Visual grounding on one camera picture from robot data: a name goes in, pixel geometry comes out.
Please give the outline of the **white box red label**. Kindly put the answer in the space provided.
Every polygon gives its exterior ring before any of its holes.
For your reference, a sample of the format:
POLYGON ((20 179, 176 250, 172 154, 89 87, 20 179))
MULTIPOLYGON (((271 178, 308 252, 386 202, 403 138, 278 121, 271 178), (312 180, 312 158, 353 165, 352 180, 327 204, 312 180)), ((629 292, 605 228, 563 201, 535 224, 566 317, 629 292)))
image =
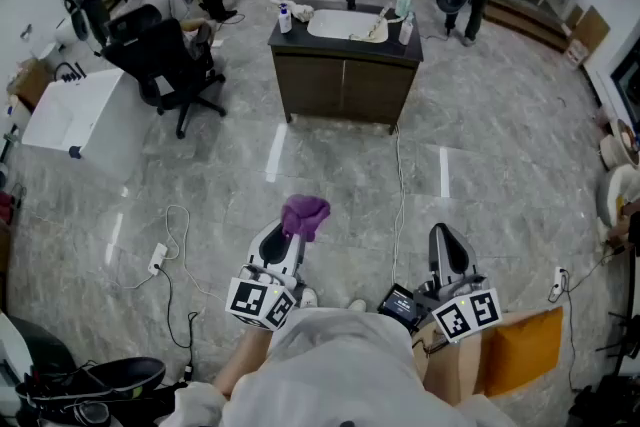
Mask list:
POLYGON ((574 38, 570 41, 565 57, 572 68, 578 68, 588 56, 589 49, 579 39, 574 38))

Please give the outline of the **white power strip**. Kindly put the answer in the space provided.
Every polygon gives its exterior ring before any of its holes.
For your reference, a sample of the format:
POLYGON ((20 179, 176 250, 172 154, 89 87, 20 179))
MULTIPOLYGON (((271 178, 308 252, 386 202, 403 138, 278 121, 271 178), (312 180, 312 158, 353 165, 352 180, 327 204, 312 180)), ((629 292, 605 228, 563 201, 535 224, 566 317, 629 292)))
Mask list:
POLYGON ((164 244, 162 243, 156 244, 156 247, 153 251, 153 254, 151 256, 151 259, 148 265, 148 272, 152 276, 158 275, 160 269, 162 268, 163 262, 166 259, 167 252, 168 252, 168 248, 164 244))
POLYGON ((555 304, 559 298, 569 290, 569 272, 560 266, 556 266, 554 270, 554 281, 549 291, 547 300, 555 304))

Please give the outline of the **person's white shirt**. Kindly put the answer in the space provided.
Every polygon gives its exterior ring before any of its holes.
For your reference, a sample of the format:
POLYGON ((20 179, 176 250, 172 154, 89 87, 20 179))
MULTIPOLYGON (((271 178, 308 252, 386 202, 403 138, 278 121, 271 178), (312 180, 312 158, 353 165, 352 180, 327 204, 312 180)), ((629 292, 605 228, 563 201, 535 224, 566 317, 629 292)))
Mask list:
POLYGON ((294 309, 266 361, 229 399, 213 383, 175 394, 159 427, 517 427, 489 399, 452 406, 425 390, 411 338, 379 314, 294 309))

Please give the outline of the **white round ceramic basin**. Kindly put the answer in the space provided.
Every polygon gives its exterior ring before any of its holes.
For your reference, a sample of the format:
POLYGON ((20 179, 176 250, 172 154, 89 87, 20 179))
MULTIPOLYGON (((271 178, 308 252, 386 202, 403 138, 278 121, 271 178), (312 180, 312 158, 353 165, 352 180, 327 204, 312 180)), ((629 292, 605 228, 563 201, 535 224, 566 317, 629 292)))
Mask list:
POLYGON ((614 135, 607 135, 599 143, 599 153, 607 170, 613 170, 623 165, 637 168, 640 165, 640 153, 631 143, 614 135))
POLYGON ((640 200, 640 170, 625 164, 605 173, 596 187, 596 210, 600 220, 608 227, 618 222, 618 203, 640 200))

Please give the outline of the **person's left forearm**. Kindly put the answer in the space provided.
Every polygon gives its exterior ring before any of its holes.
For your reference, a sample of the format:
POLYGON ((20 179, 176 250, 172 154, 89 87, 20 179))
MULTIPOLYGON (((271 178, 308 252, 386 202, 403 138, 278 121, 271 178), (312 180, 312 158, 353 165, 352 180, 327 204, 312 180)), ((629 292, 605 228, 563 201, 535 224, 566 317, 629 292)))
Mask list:
POLYGON ((229 399, 239 380, 256 372, 266 361, 272 337, 270 330, 249 327, 229 361, 215 377, 213 386, 229 399))

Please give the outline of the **white sink basin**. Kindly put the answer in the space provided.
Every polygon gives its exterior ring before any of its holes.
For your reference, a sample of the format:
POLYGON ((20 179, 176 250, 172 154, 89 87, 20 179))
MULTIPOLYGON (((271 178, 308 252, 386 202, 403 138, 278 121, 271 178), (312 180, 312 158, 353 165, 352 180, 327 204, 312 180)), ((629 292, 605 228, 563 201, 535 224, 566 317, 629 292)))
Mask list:
POLYGON ((315 10, 307 31, 321 38, 375 44, 386 42, 389 35, 387 21, 376 14, 333 9, 315 10))

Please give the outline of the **person's right forearm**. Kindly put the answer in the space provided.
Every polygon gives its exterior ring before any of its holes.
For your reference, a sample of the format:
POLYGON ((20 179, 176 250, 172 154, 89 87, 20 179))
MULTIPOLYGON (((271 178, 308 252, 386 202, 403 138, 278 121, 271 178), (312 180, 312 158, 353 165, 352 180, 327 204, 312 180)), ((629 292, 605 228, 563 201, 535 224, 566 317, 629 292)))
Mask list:
POLYGON ((472 334, 448 343, 435 322, 413 336, 418 377, 425 390, 452 406, 484 391, 483 335, 472 334))

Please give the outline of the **pink pump bottle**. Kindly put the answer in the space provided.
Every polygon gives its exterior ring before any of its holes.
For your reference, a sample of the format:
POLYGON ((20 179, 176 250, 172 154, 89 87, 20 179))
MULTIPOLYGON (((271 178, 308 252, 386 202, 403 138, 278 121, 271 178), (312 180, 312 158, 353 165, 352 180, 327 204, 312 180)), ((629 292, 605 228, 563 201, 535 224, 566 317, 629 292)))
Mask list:
POLYGON ((414 29, 414 13, 410 11, 402 21, 398 41, 403 46, 407 46, 410 42, 414 29))

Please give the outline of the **cardboard box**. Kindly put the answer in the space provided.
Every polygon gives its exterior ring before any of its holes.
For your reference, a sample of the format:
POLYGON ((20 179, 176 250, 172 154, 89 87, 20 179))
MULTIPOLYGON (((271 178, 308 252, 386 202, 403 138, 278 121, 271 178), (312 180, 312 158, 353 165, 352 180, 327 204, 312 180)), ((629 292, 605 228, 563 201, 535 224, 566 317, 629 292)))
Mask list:
POLYGON ((586 61, 604 41, 609 32, 609 24, 594 6, 590 6, 569 36, 567 47, 572 39, 579 39, 589 49, 589 56, 585 59, 586 61))
POLYGON ((33 112, 47 86, 52 81, 52 73, 47 65, 35 58, 19 64, 16 76, 7 86, 7 93, 15 95, 29 112, 33 112))

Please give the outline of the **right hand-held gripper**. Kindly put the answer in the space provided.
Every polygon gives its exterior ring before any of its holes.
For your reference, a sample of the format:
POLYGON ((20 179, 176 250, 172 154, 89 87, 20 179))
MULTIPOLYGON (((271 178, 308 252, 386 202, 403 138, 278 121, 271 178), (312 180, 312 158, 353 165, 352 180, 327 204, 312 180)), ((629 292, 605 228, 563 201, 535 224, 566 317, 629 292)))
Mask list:
MULTIPOLYGON (((446 286, 477 272, 475 251, 466 237, 448 224, 437 223, 429 234, 430 270, 440 286, 446 286)), ((416 292, 414 300, 431 316, 449 343, 476 334, 502 322, 495 288, 474 289, 449 299, 434 298, 433 292, 416 292)))

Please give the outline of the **black office chair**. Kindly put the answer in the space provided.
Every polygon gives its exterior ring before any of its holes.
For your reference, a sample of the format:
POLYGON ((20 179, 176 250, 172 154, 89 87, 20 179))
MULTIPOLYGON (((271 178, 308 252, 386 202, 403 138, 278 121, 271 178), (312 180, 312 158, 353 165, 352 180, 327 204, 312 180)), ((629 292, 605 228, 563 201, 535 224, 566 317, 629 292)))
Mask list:
POLYGON ((101 55, 111 64, 133 76, 141 99, 162 115, 179 111, 176 136, 185 137, 183 125, 189 107, 197 104, 217 112, 227 111, 201 94, 226 77, 215 70, 211 45, 203 35, 193 38, 197 56, 184 42, 183 30, 174 18, 164 19, 158 9, 146 4, 107 24, 109 43, 101 55))

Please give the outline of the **purple cloth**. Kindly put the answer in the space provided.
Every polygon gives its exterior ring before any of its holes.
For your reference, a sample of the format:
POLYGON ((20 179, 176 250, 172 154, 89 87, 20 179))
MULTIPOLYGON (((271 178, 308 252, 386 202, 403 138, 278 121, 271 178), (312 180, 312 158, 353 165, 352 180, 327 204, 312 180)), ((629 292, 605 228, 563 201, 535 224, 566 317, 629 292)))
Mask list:
POLYGON ((319 226, 330 213, 330 204, 323 198, 291 195, 281 209, 282 233, 287 237, 298 235, 306 242, 314 242, 319 226))

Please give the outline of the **dark wooden sink cabinet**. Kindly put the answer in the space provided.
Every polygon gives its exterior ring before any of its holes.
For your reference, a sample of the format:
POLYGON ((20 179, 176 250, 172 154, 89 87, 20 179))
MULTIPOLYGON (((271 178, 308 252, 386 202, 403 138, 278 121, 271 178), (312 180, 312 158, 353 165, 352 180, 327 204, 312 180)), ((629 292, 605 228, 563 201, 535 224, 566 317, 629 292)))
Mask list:
MULTIPOLYGON (((341 2, 304 0, 302 3, 312 6, 314 11, 319 9, 350 11, 346 8, 346 5, 341 2)), ((398 41, 402 19, 396 17, 393 9, 360 4, 353 11, 376 14, 380 18, 384 18, 387 21, 389 31, 387 41, 375 44, 361 41, 316 37, 308 33, 308 23, 301 23, 300 21, 293 19, 292 30, 289 33, 282 34, 278 26, 273 29, 268 45, 271 49, 273 63, 276 55, 342 59, 343 72, 339 114, 336 117, 322 118, 366 122, 350 119, 342 112, 345 62, 347 60, 355 60, 415 68, 417 74, 419 65, 423 62, 423 51, 419 29, 416 22, 414 22, 414 29, 409 44, 407 46, 403 46, 398 41)))

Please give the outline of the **white bathtub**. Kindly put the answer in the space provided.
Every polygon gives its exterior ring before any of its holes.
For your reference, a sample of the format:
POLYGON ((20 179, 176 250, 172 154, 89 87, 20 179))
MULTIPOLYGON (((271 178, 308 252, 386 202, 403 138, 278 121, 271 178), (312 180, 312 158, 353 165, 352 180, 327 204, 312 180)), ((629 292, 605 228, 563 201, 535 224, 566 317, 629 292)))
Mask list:
POLYGON ((153 116, 138 82, 119 68, 107 69, 50 83, 22 144, 71 169, 124 183, 136 168, 153 116))

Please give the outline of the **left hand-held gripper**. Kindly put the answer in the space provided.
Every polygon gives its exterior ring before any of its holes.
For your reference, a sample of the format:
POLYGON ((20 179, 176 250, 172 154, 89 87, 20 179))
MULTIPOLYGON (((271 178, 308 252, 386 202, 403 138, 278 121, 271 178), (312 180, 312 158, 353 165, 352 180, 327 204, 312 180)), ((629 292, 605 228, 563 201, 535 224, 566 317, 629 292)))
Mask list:
POLYGON ((279 330, 299 304, 305 287, 295 275, 305 245, 301 235, 287 237, 279 219, 266 225, 249 245, 250 264, 231 279, 225 311, 249 326, 279 330))

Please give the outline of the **dark green bin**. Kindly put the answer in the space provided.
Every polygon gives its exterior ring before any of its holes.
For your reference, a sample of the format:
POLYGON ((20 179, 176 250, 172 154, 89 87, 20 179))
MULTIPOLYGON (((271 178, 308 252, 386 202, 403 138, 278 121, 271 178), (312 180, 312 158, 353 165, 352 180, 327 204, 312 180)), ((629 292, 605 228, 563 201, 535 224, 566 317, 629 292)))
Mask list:
POLYGON ((64 342, 47 329, 0 315, 0 384, 41 384, 77 368, 64 342))

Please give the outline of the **wooden platform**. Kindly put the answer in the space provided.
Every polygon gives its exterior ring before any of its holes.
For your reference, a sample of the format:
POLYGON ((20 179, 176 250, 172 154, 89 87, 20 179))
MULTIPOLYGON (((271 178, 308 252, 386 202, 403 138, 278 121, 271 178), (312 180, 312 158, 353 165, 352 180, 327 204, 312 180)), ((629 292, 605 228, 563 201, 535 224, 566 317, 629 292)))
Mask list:
POLYGON ((553 13, 526 0, 488 0, 484 18, 563 53, 569 34, 553 13))

